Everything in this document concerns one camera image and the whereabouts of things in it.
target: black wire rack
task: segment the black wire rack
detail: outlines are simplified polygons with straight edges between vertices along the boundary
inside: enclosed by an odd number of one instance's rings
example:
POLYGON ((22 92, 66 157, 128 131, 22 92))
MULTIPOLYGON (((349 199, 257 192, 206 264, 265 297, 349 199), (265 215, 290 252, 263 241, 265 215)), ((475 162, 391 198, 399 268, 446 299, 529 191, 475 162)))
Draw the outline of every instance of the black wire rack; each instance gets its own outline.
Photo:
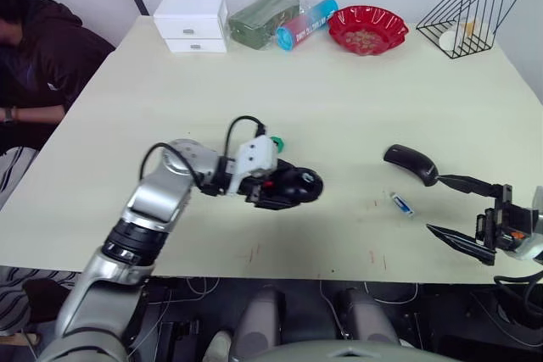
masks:
POLYGON ((449 58, 490 50, 503 0, 442 0, 417 25, 449 58))

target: small round plate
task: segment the small round plate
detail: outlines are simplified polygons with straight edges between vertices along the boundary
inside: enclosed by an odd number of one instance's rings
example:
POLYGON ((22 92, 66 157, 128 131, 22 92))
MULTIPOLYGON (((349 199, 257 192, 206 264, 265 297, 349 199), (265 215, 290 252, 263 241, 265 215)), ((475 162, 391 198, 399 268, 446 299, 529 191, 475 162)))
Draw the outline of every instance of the small round plate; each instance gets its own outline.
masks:
POLYGON ((379 55, 399 46, 409 32, 404 20, 384 8, 349 6, 328 21, 330 36, 358 55, 379 55))

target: table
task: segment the table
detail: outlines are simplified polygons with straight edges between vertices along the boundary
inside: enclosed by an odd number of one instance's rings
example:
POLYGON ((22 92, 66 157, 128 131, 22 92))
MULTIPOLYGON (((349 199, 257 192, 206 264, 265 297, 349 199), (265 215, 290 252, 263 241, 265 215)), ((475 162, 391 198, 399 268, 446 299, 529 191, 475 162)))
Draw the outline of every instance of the table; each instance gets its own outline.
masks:
MULTIPOLYGON (((193 192, 156 274, 489 283, 538 270, 499 253, 495 267, 455 252, 425 223, 474 234, 489 198, 426 188, 384 163, 402 143, 444 173, 513 185, 530 206, 543 176, 542 108, 499 47, 450 60, 419 33, 379 57, 316 33, 291 53, 232 43, 227 54, 169 53, 139 18, 92 78, 0 213, 0 264, 82 270, 137 182, 147 148, 187 137, 221 149, 240 114, 316 170, 322 197, 254 209, 193 192), (398 192, 417 212, 405 217, 398 192)), ((240 126, 232 145, 251 137, 240 126)))

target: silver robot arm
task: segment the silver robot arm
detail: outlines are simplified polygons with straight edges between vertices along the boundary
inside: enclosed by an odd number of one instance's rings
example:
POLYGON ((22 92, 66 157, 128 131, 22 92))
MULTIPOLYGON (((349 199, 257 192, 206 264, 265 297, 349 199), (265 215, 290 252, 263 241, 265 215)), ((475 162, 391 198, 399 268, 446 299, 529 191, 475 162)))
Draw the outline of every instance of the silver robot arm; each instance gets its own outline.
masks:
POLYGON ((314 171, 277 160, 276 146, 262 134, 242 145, 236 159, 187 139, 157 143, 148 155, 154 148, 164 149, 158 167, 141 175, 120 220, 66 299, 57 339, 39 361, 126 362, 126 345, 137 333, 130 328, 139 329, 134 318, 145 306, 144 285, 193 187, 211 196, 237 192, 257 208, 275 210, 313 201, 322 192, 314 171))

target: drawer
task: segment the drawer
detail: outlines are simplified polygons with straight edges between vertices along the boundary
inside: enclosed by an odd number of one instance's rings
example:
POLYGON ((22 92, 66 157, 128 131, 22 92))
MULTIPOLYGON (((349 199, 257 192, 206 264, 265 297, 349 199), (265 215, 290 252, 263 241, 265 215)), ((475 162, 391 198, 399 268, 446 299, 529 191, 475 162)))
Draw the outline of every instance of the drawer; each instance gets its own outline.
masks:
POLYGON ((223 38, 219 19, 154 19, 162 38, 223 38))
POLYGON ((223 39, 215 38, 166 38, 166 44, 173 53, 225 53, 227 45, 223 39))

